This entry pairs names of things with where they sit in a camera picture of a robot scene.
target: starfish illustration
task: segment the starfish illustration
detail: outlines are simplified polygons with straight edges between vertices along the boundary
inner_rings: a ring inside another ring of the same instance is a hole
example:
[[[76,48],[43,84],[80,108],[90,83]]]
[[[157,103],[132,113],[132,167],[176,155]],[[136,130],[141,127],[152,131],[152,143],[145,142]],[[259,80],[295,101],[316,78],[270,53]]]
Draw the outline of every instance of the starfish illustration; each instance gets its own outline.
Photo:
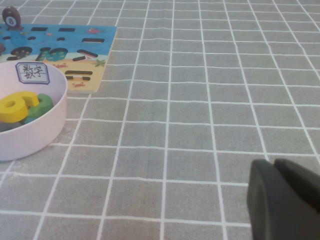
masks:
[[[106,64],[106,60],[99,60],[99,59],[97,59],[97,60],[96,60],[96,63],[92,63],[92,64],[95,65],[95,67],[99,67],[99,66],[104,67],[105,64]]]

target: white bowl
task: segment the white bowl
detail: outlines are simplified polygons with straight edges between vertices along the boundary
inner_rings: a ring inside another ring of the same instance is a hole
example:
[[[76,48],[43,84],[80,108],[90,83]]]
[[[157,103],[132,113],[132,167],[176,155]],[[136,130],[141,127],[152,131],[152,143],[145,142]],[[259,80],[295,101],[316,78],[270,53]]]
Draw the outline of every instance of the white bowl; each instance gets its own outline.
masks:
[[[66,121],[68,85],[65,75],[46,64],[48,84],[25,84],[20,82],[16,70],[16,64],[22,62],[43,64],[33,61],[0,63],[0,99],[16,92],[31,91],[49,95],[54,107],[30,123],[0,132],[0,161],[23,158],[41,150],[58,136]]]

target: wooden puzzle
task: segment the wooden puzzle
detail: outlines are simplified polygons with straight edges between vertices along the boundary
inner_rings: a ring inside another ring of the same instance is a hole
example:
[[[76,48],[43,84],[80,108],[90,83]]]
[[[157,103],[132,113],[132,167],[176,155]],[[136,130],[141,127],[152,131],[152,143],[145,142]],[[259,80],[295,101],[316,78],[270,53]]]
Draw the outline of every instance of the wooden puzzle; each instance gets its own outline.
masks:
[[[16,24],[13,17],[0,24],[4,51],[0,63],[40,61],[60,69],[68,79],[68,93],[95,93],[103,78],[115,39],[115,26]]]

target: foam number piece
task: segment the foam number piece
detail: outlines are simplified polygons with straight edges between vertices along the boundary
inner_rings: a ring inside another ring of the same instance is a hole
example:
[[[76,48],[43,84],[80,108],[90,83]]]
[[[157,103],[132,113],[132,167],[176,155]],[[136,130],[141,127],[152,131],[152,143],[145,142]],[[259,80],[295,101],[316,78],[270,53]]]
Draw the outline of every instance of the foam number piece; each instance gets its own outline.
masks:
[[[31,106],[29,108],[29,113],[26,119],[24,120],[25,124],[30,123],[34,119],[41,117],[54,107],[54,104],[50,96],[40,93],[37,97],[39,99],[39,104],[37,106]]]
[[[19,91],[0,100],[0,121],[16,123],[28,115],[28,107],[39,104],[37,94],[32,91]]]
[[[0,133],[18,128],[20,126],[22,126],[20,122],[14,122],[14,123],[0,122]]]

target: crab illustration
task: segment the crab illustration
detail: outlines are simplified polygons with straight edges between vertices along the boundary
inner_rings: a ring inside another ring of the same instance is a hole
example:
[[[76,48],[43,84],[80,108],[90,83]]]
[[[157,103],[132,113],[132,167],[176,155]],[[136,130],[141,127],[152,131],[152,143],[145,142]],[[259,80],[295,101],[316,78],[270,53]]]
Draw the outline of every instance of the crab illustration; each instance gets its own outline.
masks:
[[[61,69],[61,68],[67,68],[67,64],[64,62],[63,64],[53,64],[53,66],[55,66],[57,69]]]
[[[72,83],[72,85],[73,85],[75,88],[79,88],[79,87],[84,87],[84,86],[85,86],[85,84],[84,84],[83,81],[82,81],[81,83],[78,83],[78,84]]]

